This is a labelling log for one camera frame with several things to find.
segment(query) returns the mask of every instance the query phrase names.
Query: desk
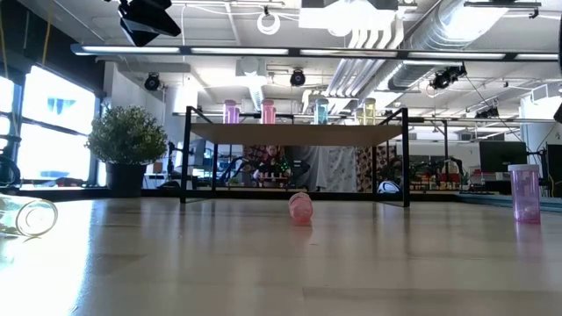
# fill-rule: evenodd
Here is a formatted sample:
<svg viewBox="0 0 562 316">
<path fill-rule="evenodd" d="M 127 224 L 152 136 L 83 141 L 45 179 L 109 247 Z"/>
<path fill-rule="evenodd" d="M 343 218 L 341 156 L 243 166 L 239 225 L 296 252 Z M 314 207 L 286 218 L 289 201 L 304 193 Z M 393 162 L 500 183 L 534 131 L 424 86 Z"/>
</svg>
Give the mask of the desk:
<svg viewBox="0 0 562 316">
<path fill-rule="evenodd" d="M 373 147 L 401 134 L 401 126 L 317 126 L 193 123 L 191 131 L 213 144 Z"/>
</svg>

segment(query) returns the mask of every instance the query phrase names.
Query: clear plastic cup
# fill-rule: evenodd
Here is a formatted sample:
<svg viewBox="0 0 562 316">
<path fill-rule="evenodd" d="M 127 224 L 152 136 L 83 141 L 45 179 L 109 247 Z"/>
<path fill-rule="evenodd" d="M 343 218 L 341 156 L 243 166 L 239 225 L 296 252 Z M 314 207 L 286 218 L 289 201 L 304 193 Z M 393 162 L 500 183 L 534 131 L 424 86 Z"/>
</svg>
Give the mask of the clear plastic cup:
<svg viewBox="0 0 562 316">
<path fill-rule="evenodd" d="M 0 233 L 38 237 L 53 228 L 58 216 L 49 201 L 0 194 Z"/>
</svg>

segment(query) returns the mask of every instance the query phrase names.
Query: pink tumbler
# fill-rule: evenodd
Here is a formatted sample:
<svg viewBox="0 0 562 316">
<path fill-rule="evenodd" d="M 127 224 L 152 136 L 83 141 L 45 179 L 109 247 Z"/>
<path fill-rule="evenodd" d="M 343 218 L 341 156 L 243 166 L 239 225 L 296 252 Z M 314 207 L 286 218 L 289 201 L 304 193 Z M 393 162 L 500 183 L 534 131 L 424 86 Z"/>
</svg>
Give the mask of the pink tumbler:
<svg viewBox="0 0 562 316">
<path fill-rule="evenodd" d="M 313 202 L 308 194 L 299 192 L 289 199 L 289 215 L 294 225 L 310 225 L 313 216 Z"/>
<path fill-rule="evenodd" d="M 275 124 L 275 107 L 272 100 L 262 101 L 262 124 Z"/>
<path fill-rule="evenodd" d="M 524 223 L 541 222 L 538 165 L 509 165 L 511 197 L 515 220 Z"/>
<path fill-rule="evenodd" d="M 238 110 L 238 108 L 236 107 L 236 101 L 225 100 L 222 123 L 238 124 L 239 117 L 240 117 L 240 110 Z"/>
</svg>

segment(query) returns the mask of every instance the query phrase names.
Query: bicycle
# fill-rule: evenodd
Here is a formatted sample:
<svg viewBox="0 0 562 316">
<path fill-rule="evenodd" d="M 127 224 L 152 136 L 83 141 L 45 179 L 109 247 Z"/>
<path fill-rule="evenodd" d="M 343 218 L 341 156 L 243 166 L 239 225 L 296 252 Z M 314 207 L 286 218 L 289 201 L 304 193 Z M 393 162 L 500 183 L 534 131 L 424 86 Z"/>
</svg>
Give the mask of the bicycle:
<svg viewBox="0 0 562 316">
<path fill-rule="evenodd" d="M 8 140 L 8 144 L 0 150 L 0 187 L 15 187 L 21 184 L 21 172 L 11 157 L 16 145 L 21 142 L 21 137 L 0 135 L 0 139 Z"/>
</svg>

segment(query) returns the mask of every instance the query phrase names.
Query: potted plant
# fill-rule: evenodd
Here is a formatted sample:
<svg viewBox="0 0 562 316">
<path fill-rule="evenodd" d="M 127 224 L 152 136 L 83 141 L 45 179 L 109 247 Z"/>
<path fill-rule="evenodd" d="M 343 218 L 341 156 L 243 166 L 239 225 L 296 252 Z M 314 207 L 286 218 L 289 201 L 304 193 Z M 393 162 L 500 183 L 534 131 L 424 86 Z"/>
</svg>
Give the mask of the potted plant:
<svg viewBox="0 0 562 316">
<path fill-rule="evenodd" d="M 115 107 L 92 121 L 86 147 L 102 162 L 115 196 L 139 197 L 147 165 L 166 152 L 168 138 L 148 111 Z"/>
</svg>

